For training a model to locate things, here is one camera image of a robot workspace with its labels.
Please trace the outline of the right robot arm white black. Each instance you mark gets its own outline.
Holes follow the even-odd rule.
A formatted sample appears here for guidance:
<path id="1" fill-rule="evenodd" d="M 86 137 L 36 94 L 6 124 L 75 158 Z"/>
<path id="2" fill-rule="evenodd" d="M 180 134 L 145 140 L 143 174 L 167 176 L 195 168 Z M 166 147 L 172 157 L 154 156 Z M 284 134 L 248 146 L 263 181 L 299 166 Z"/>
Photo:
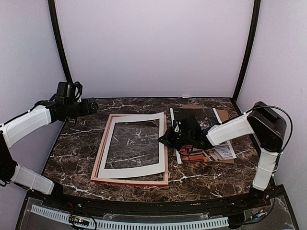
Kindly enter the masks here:
<path id="1" fill-rule="evenodd" d="M 158 141 L 176 150 L 185 145 L 209 150 L 241 136 L 255 135 L 260 143 L 261 154 L 252 186 L 245 196 L 245 204 L 255 208 L 263 201 L 264 192 L 277 171 L 283 146 L 286 145 L 284 137 L 287 124 L 275 112 L 276 109 L 275 106 L 257 102 L 237 117 L 206 129 L 201 128 L 194 115 L 184 115 L 175 119 Z"/>

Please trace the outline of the red wooden picture frame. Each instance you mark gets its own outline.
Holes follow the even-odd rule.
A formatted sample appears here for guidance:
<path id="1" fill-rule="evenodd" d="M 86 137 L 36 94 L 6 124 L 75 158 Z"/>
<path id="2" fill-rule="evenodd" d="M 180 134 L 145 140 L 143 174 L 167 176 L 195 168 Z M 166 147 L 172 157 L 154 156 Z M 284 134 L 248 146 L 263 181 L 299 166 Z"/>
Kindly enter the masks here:
<path id="1" fill-rule="evenodd" d="M 132 173 L 130 177 L 126 177 L 124 179 L 111 179 L 111 178 L 103 178 L 100 176 L 101 173 L 105 171 L 103 169 L 103 165 L 106 163 L 106 146 L 110 143 L 111 137 L 110 132 L 114 129 L 115 122 L 140 122 L 140 121 L 149 121 L 159 119 L 160 122 L 164 122 L 164 126 L 166 126 L 166 115 L 164 113 L 157 113 L 151 115 L 137 115 L 137 114 L 110 114 L 107 120 L 106 128 L 103 133 L 103 137 L 101 139 L 101 143 L 99 146 L 98 154 L 95 159 L 94 168 L 91 175 L 91 181 L 95 183 L 106 183 L 106 184 L 119 184 L 119 185 L 130 185 L 130 186 L 168 186 L 168 156 L 167 156 L 167 147 L 162 143 L 159 143 L 160 152 L 159 160 L 164 161 L 163 168 L 163 180 L 161 181 L 144 181 L 144 180 L 132 180 L 132 178 L 139 177 L 137 173 Z"/>

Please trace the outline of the white photo mat board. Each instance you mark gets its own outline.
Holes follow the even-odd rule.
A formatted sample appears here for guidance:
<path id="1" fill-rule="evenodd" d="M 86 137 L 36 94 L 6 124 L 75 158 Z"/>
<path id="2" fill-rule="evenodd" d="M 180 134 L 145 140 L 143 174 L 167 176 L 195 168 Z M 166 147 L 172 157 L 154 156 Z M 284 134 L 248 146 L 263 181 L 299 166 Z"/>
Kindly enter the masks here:
<path id="1" fill-rule="evenodd" d="M 121 122 L 116 121 L 115 123 L 129 123 L 129 122 Z M 159 137 L 161 137 L 164 133 L 164 122 L 159 122 Z M 110 137 L 112 139 L 113 130 L 110 132 Z M 106 146 L 106 153 L 108 155 L 108 149 L 109 149 L 110 143 Z M 141 176 L 147 176 L 157 173 L 162 173 L 164 171 L 163 168 L 164 161 L 159 160 L 158 164 L 148 165 L 148 166 L 141 166 L 137 168 L 123 168 L 123 169 L 105 169 L 105 164 L 103 165 L 103 169 L 105 171 L 100 174 L 103 178 L 111 178 L 111 179 L 123 179 L 126 177 L 130 177 L 132 173 L 137 173 L 139 177 Z"/>

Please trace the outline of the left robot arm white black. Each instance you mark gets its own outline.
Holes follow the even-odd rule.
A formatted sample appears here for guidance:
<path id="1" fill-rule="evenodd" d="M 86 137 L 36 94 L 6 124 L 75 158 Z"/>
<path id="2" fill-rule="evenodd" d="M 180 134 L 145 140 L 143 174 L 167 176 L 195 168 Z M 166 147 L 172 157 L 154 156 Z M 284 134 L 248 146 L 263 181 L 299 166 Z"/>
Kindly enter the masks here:
<path id="1" fill-rule="evenodd" d="M 63 209 L 68 199 L 60 191 L 54 190 L 55 182 L 25 168 L 13 160 L 10 148 L 18 141 L 41 127 L 67 118 L 95 114 L 98 103 L 94 98 L 75 100 L 68 103 L 39 101 L 34 107 L 19 117 L 0 125 L 0 185 L 12 182 L 30 190 L 49 195 L 48 199 L 57 209 Z"/>

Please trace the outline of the clear acrylic sheet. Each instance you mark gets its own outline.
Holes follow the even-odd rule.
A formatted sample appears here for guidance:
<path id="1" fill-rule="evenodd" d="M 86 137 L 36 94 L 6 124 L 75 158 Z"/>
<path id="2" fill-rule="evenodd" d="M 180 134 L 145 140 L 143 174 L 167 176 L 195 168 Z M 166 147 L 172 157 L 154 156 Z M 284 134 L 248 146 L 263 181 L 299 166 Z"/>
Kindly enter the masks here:
<path id="1" fill-rule="evenodd" d="M 137 168 L 159 163 L 159 120 L 115 123 L 105 169 Z"/>

